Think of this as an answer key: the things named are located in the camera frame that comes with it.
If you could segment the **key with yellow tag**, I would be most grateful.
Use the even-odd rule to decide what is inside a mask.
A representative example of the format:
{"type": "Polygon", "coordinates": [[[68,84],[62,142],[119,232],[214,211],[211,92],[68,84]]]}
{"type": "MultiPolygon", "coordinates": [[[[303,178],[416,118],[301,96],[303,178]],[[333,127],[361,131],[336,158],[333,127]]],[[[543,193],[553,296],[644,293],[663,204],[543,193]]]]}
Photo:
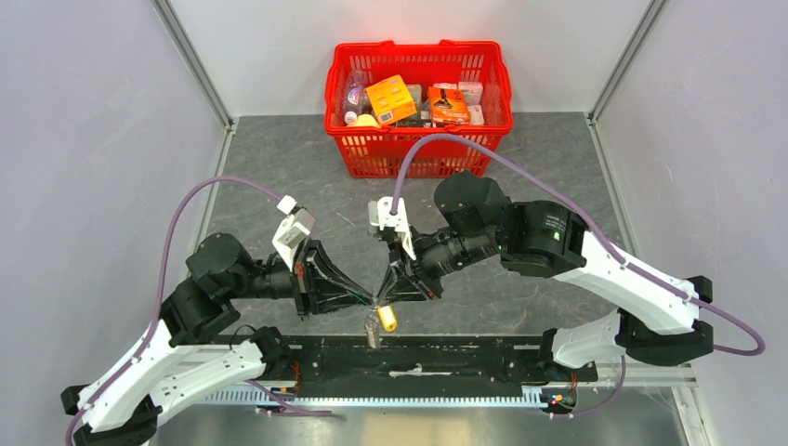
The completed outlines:
{"type": "Polygon", "coordinates": [[[391,305],[378,306],[376,308],[378,319],[383,329],[388,332],[394,332],[398,327],[398,320],[391,305]]]}

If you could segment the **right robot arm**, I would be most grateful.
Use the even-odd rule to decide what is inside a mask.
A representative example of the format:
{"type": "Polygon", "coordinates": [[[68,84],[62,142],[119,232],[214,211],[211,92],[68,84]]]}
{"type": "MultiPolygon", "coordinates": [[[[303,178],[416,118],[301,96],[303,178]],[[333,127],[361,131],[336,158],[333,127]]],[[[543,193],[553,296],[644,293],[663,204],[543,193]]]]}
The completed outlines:
{"type": "Polygon", "coordinates": [[[445,276],[498,256],[506,270],[569,283],[615,306],[598,320],[544,332],[536,367],[546,379],[559,380],[590,361],[622,355],[677,366],[713,351],[713,327],[699,318],[700,304],[711,298],[707,278],[662,274],[605,247],[563,205],[515,202],[493,179],[467,171],[443,179],[434,201],[446,224],[432,233],[408,223],[403,199],[369,203],[370,222],[389,250],[380,304],[437,300],[445,276]]]}

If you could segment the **plastic bottle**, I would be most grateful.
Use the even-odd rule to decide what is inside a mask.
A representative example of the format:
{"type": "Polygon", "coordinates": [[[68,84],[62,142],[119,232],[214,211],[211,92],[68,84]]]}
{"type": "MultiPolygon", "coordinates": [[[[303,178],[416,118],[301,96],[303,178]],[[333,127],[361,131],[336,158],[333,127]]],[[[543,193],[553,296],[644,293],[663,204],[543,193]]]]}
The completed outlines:
{"type": "Polygon", "coordinates": [[[353,70],[346,81],[342,96],[342,117],[346,125],[354,125],[372,107],[366,93],[367,78],[362,70],[353,70]]]}

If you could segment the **orange black package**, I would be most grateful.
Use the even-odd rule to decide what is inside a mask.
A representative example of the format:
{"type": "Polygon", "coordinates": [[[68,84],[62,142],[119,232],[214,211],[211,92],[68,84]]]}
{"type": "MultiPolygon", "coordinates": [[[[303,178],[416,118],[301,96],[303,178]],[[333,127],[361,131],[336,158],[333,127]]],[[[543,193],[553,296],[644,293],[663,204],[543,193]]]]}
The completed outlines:
{"type": "Polygon", "coordinates": [[[457,89],[430,86],[427,90],[431,121],[437,126],[467,125],[471,114],[464,94],[457,89]]]}

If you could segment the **orange box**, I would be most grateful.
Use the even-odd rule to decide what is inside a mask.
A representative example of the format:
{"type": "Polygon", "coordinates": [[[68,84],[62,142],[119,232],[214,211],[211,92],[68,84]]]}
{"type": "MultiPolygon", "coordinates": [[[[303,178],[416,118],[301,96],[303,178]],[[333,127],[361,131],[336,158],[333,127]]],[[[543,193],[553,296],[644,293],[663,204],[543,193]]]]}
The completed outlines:
{"type": "Polygon", "coordinates": [[[417,114],[415,100],[398,74],[367,86],[365,92],[380,125],[393,125],[417,114]]]}

